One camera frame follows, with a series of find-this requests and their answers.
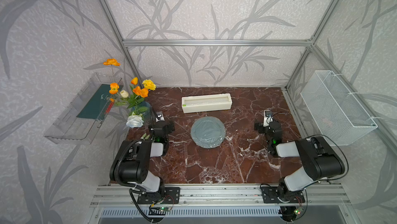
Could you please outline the white plastic wrap dispenser box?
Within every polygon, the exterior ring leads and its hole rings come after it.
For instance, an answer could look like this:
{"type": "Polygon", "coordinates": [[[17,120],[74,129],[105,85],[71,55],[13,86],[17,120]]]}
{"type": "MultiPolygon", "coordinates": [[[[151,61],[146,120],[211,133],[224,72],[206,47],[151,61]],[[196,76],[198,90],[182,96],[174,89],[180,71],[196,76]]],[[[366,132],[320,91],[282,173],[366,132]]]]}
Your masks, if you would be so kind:
{"type": "Polygon", "coordinates": [[[229,93],[182,97],[183,113],[230,110],[232,103],[229,93]]]}

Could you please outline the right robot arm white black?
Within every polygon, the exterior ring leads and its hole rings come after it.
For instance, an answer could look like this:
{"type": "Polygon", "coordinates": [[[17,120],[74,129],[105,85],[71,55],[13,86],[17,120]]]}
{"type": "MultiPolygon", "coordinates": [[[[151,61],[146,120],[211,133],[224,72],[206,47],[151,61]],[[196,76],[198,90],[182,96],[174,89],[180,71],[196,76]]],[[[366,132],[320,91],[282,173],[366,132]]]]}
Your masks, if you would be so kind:
{"type": "Polygon", "coordinates": [[[267,150],[275,158],[296,157],[301,167],[279,180],[278,186],[260,186],[264,203],[304,202],[303,190],[319,181],[337,180],[348,172],[348,162],[343,161],[324,135],[283,142],[279,122],[254,123],[254,129],[266,137],[267,150]]]}

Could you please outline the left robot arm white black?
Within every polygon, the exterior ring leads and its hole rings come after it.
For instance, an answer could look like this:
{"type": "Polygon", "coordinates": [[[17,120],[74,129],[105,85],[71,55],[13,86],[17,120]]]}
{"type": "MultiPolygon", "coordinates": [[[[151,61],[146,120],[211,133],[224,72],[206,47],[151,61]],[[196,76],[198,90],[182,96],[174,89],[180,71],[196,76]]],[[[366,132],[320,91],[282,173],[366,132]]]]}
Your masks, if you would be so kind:
{"type": "Polygon", "coordinates": [[[149,126],[149,137],[125,140],[110,169],[110,180],[130,187],[136,194],[156,194],[163,197],[163,179],[149,170],[153,157],[165,156],[169,149],[169,134],[175,130],[173,121],[159,121],[149,126]]]}

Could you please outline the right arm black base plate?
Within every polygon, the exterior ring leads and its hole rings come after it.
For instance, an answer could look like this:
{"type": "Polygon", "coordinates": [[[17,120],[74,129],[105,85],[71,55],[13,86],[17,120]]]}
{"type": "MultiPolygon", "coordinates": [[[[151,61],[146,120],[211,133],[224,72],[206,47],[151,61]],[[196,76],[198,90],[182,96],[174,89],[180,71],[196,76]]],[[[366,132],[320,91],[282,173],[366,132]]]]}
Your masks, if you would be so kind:
{"type": "Polygon", "coordinates": [[[303,204],[306,203],[303,191],[292,192],[287,188],[261,185],[260,191],[264,203],[303,204]]]}

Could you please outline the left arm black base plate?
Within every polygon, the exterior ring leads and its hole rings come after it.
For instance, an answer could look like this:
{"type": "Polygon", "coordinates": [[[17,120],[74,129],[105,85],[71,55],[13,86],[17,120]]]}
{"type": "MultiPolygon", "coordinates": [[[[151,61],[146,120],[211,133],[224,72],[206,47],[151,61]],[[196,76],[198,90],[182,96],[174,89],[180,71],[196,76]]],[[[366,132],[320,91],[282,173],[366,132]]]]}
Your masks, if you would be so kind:
{"type": "Polygon", "coordinates": [[[139,194],[138,204],[178,204],[181,194],[180,187],[165,187],[155,193],[139,194]]]}

